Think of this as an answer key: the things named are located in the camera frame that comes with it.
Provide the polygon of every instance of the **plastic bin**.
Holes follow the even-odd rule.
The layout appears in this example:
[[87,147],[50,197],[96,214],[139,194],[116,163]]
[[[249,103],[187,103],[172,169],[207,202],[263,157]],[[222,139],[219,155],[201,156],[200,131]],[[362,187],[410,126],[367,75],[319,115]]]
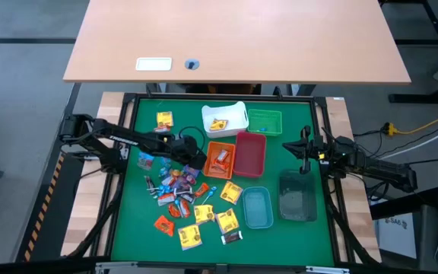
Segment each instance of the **plastic bin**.
[[281,111],[248,110],[248,131],[269,136],[277,136],[282,132]]
[[[214,119],[226,119],[227,125],[225,129],[211,131],[211,124]],[[226,107],[202,107],[202,122],[207,137],[221,138],[235,136],[238,132],[244,132],[248,128],[249,120],[246,113],[246,105],[239,101],[231,106]]]
[[244,218],[251,229],[273,225],[270,192],[263,186],[248,187],[243,191]]
[[265,171],[266,137],[261,134],[240,132],[236,137],[234,174],[257,178]]
[[283,170],[278,184],[280,216],[292,221],[317,220],[316,185],[312,172]]
[[[221,153],[221,150],[227,150],[230,152],[230,155],[226,158],[226,163],[229,164],[229,168],[227,172],[220,172],[214,168],[212,168],[212,163],[217,156]],[[221,142],[209,142],[207,148],[207,161],[204,165],[204,170],[202,171],[207,177],[215,177],[221,179],[230,179],[233,176],[233,166],[234,166],[234,157],[236,155],[236,146],[234,144],[227,144]]]

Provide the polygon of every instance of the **yellow cable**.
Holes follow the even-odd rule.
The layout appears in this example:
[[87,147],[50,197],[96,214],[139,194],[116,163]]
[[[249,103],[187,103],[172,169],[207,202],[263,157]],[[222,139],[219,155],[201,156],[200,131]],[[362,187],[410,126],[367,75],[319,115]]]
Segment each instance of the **yellow cable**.
[[434,123],[438,123],[438,119],[437,119],[437,120],[434,120],[434,121],[432,121],[432,122],[430,122],[430,123],[428,123],[428,124],[425,125],[425,126],[421,126],[421,127],[419,127],[418,129],[414,129],[414,130],[411,130],[411,131],[409,131],[409,132],[403,132],[403,131],[399,131],[399,130],[397,130],[397,129],[394,129],[394,133],[395,133],[395,134],[405,134],[405,135],[407,135],[407,134],[413,134],[413,133],[416,133],[416,132],[421,131],[422,129],[426,129],[426,128],[429,127],[429,126],[432,126]]

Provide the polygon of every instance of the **white basket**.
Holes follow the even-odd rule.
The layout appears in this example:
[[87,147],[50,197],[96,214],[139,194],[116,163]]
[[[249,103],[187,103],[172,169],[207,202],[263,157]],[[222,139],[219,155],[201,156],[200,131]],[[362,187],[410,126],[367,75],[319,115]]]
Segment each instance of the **white basket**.
[[[226,119],[226,128],[218,131],[211,131],[210,128],[214,119]],[[235,136],[239,132],[246,131],[249,126],[246,106],[241,101],[227,107],[203,106],[202,122],[204,123],[204,130],[207,137],[211,139]]]

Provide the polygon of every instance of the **white cable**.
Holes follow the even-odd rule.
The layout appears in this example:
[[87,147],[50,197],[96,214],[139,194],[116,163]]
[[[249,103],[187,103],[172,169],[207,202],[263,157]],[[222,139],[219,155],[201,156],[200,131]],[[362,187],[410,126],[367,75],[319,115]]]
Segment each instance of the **white cable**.
[[438,135],[435,136],[435,137],[433,137],[433,138],[430,139],[430,140],[427,140],[427,141],[425,141],[425,142],[419,144],[419,145],[415,145],[415,146],[412,147],[412,148],[407,148],[407,149],[405,149],[405,150],[398,151],[398,152],[396,152],[396,153],[393,153],[392,155],[386,155],[385,157],[380,158],[380,160],[385,160],[385,159],[387,159],[387,158],[390,158],[390,157],[393,157],[393,156],[396,156],[396,155],[400,155],[401,153],[409,152],[410,150],[413,150],[413,149],[419,148],[419,147],[421,147],[422,145],[426,145],[426,144],[432,142],[432,141],[435,140],[435,139],[438,139]]

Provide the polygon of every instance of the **orange tray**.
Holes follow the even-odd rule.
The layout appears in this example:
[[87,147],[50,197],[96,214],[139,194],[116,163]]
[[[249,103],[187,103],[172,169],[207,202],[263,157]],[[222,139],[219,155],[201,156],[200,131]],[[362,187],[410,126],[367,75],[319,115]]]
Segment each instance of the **orange tray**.
[[[220,172],[212,168],[214,159],[219,156],[221,150],[229,151],[229,156],[226,158],[226,163],[229,164],[227,172]],[[207,177],[215,177],[221,179],[230,179],[233,176],[234,158],[236,157],[236,146],[234,144],[227,144],[221,142],[209,142],[207,148],[207,161],[204,166],[204,175]]]

